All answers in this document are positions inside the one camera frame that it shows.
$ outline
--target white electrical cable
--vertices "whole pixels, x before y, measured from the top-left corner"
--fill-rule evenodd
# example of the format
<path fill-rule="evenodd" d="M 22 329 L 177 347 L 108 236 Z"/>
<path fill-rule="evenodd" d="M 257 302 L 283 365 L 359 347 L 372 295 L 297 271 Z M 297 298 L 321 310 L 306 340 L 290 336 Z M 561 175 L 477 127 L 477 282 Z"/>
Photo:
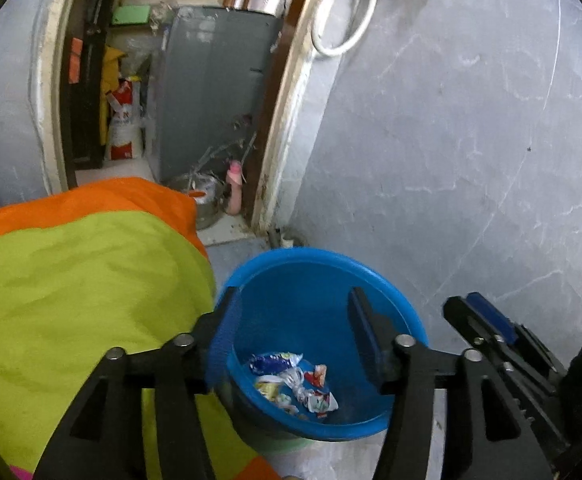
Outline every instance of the white electrical cable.
<path fill-rule="evenodd" d="M 328 48 L 322 44 L 321 36 L 322 32 L 324 31 L 324 25 L 326 24 L 326 20 L 329 14 L 331 13 L 331 7 L 333 6 L 334 1 L 335 0 L 321 1 L 315 13 L 313 26 L 311 27 L 311 41 L 313 42 L 313 46 L 320 54 L 327 57 L 341 56 L 342 54 L 353 48 L 358 41 L 360 41 L 360 38 L 362 38 L 363 34 L 367 30 L 369 23 L 371 23 L 371 17 L 373 16 L 375 4 L 377 3 L 377 0 L 369 0 L 367 13 L 362 19 L 362 22 L 360 23 L 359 27 L 357 27 L 356 31 L 351 35 L 351 37 L 348 40 L 346 40 L 340 46 L 337 46 L 335 48 Z"/>

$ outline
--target blue gripper pad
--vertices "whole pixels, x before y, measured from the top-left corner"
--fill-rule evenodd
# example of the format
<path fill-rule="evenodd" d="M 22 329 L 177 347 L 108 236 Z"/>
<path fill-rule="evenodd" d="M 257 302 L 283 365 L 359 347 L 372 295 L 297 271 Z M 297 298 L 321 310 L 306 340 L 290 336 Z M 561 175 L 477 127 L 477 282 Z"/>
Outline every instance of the blue gripper pad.
<path fill-rule="evenodd" d="M 466 296 L 466 303 L 478 314 L 493 325 L 508 345 L 513 345 L 517 340 L 516 327 L 510 319 L 502 314 L 493 304 L 479 292 L 472 292 Z"/>

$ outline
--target candy wrapper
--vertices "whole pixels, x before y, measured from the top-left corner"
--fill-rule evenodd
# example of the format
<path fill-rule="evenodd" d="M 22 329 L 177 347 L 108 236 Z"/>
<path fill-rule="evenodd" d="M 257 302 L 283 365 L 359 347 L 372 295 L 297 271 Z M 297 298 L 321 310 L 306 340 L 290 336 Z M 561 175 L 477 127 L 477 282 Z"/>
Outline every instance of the candy wrapper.
<path fill-rule="evenodd" d="M 280 352 L 270 355 L 254 355 L 249 359 L 249 368 L 254 375 L 275 375 L 298 366 L 302 354 Z"/>
<path fill-rule="evenodd" d="M 293 405 L 293 399 L 287 394 L 280 394 L 274 400 L 277 407 L 285 410 L 289 415 L 297 415 L 300 410 Z"/>
<path fill-rule="evenodd" d="M 327 377 L 327 365 L 315 365 L 313 373 L 305 372 L 305 380 L 316 388 L 324 388 Z"/>
<path fill-rule="evenodd" d="M 280 393 L 280 386 L 279 383 L 255 383 L 255 388 L 262 394 L 262 397 L 271 402 L 275 401 Z"/>
<path fill-rule="evenodd" d="M 290 368 L 282 372 L 279 376 L 291 388 L 297 401 L 309 410 L 309 412 L 316 413 L 318 418 L 323 418 L 328 412 L 334 412 L 338 409 L 338 401 L 335 400 L 333 394 L 326 394 L 305 388 L 305 374 L 300 368 Z"/>

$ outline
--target pink fabric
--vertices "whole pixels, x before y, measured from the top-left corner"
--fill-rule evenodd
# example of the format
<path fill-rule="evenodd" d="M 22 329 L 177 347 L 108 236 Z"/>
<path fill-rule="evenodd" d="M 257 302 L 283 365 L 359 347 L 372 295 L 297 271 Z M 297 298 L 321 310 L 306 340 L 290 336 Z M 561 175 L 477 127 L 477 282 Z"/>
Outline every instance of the pink fabric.
<path fill-rule="evenodd" d="M 18 480 L 31 480 L 31 479 L 33 479 L 33 475 L 31 473 L 29 473 L 28 471 L 25 471 L 24 469 L 20 469 L 19 467 L 16 467 L 15 465 L 11 466 L 11 470 L 15 474 L 15 477 Z"/>

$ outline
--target gray cabinet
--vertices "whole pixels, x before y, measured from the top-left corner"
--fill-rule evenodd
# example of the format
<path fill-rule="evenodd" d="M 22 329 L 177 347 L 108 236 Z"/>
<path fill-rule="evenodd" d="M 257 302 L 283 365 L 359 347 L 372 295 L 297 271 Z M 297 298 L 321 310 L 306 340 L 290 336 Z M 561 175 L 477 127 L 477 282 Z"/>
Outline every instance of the gray cabinet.
<path fill-rule="evenodd" d="M 226 171 L 257 126 L 282 20 L 247 10 L 181 7 L 149 78 L 146 153 L 156 181 L 191 171 L 205 152 L 228 149 L 205 166 Z"/>

